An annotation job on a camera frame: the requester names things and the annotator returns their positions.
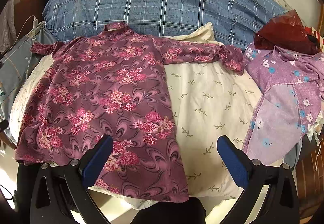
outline plastic bag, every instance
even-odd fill
[[[273,17],[254,35],[254,46],[257,49],[271,50],[275,45],[308,55],[315,55],[320,51],[308,39],[296,10]]]

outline shirt sleeve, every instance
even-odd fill
[[[182,62],[210,63],[221,60],[225,68],[244,72],[243,53],[231,45],[202,44],[177,41],[165,37],[152,37],[155,48],[160,52],[164,64]]]
[[[45,55],[45,56],[52,54],[53,59],[56,60],[58,57],[62,56],[66,51],[68,51],[81,38],[82,38],[81,36],[77,37],[76,39],[73,39],[71,42],[67,44],[61,41],[56,41],[53,45],[45,45],[39,42],[35,42],[31,46],[30,51],[32,53]]]

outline floral shirt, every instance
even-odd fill
[[[54,63],[27,104],[17,160],[66,165],[108,134],[113,151],[97,186],[140,199],[189,198],[163,64],[220,59],[242,73],[240,49],[140,35],[114,23],[98,36],[31,50],[52,53]]]
[[[324,53],[305,55],[275,46],[245,52],[246,69],[263,96],[254,109],[243,150],[269,165],[281,159],[312,127],[321,110]]]

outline blue gripper pad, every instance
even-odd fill
[[[85,188],[95,184],[114,147],[111,136],[108,136],[103,142],[102,140],[100,140],[100,148],[95,152],[92,159],[82,171],[82,185]]]
[[[244,189],[247,188],[250,166],[246,163],[250,162],[250,159],[242,150],[238,150],[225,135],[218,138],[217,151],[236,185]]]

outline screw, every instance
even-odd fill
[[[290,168],[289,164],[286,164],[286,163],[283,163],[283,164],[282,164],[282,167],[283,167],[284,169],[289,169],[289,168]]]
[[[71,166],[76,166],[78,163],[79,163],[78,159],[73,159],[73,160],[71,160],[70,165]]]
[[[261,164],[260,160],[258,159],[253,159],[252,160],[252,163],[255,165],[255,166],[259,166]]]
[[[48,168],[48,163],[44,163],[44,164],[42,164],[41,168],[42,168],[42,169],[46,169],[46,168]]]

